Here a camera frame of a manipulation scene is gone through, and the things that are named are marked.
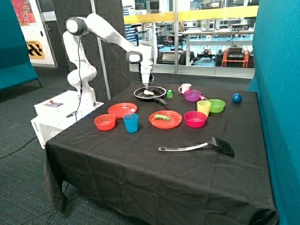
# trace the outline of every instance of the red bowl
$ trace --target red bowl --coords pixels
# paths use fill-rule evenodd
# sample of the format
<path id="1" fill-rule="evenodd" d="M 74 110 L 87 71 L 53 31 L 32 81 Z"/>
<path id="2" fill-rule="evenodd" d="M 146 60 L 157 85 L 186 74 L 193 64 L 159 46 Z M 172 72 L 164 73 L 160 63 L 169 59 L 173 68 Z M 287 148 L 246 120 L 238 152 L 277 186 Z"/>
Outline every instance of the red bowl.
<path id="1" fill-rule="evenodd" d="M 199 96 L 201 95 L 201 92 L 198 90 L 186 90 L 184 92 L 184 97 L 189 102 L 196 102 L 199 101 Z"/>
<path id="2" fill-rule="evenodd" d="M 96 117 L 94 123 L 99 130 L 110 130 L 116 124 L 116 116 L 112 114 L 103 114 Z"/>
<path id="3" fill-rule="evenodd" d="M 203 127 L 206 121 L 206 115 L 198 111 L 190 111 L 184 114 L 186 124 L 191 128 Z"/>

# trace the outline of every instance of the pink bowl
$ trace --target pink bowl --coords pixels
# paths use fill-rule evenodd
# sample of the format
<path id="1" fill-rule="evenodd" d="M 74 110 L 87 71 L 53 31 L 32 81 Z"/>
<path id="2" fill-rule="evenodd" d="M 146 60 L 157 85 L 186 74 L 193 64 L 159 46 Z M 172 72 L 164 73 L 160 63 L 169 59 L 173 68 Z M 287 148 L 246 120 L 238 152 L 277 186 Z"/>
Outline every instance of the pink bowl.
<path id="1" fill-rule="evenodd" d="M 184 92 L 184 97 L 189 102 L 196 102 L 199 100 L 199 96 L 201 95 L 201 92 L 198 90 L 186 90 Z"/>
<path id="2" fill-rule="evenodd" d="M 184 114 L 184 120 L 189 127 L 200 128 L 205 124 L 206 115 L 198 111 L 189 111 Z"/>

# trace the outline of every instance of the frying pan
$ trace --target frying pan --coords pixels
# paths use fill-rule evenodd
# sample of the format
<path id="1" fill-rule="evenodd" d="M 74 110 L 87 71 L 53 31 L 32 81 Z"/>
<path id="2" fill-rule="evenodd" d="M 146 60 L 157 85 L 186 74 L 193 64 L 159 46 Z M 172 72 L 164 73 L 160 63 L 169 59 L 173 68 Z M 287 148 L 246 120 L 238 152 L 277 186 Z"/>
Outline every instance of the frying pan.
<path id="1" fill-rule="evenodd" d="M 144 90 L 146 90 L 146 87 L 137 89 L 134 92 L 134 95 L 137 97 L 137 99 L 141 101 L 156 101 L 167 105 L 167 103 L 162 99 L 166 94 L 166 89 L 161 87 L 148 87 L 147 90 L 153 92 L 154 95 L 145 95 Z"/>

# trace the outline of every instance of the spatula handle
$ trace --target spatula handle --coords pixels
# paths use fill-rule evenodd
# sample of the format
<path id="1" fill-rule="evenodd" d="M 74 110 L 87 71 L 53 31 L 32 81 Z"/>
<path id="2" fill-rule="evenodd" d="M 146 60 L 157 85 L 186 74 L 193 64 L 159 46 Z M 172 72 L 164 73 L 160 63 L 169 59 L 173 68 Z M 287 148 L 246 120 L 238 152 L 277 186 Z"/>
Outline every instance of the spatula handle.
<path id="1" fill-rule="evenodd" d="M 159 147 L 158 150 L 159 151 L 191 151 L 191 150 L 195 150 L 195 149 L 207 146 L 207 145 L 208 145 L 208 143 L 199 144 L 199 145 L 186 147 L 186 148 Z"/>

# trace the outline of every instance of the blue ball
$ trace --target blue ball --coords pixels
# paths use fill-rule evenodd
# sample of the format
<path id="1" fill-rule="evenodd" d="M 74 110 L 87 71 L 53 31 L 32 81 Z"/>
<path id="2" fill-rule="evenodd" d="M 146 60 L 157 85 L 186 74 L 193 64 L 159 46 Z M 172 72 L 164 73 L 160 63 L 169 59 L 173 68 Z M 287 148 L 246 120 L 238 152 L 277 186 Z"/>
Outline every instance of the blue ball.
<path id="1" fill-rule="evenodd" d="M 232 101 L 234 103 L 240 103 L 242 101 L 242 95 L 240 95 L 240 94 L 234 94 L 232 96 Z"/>

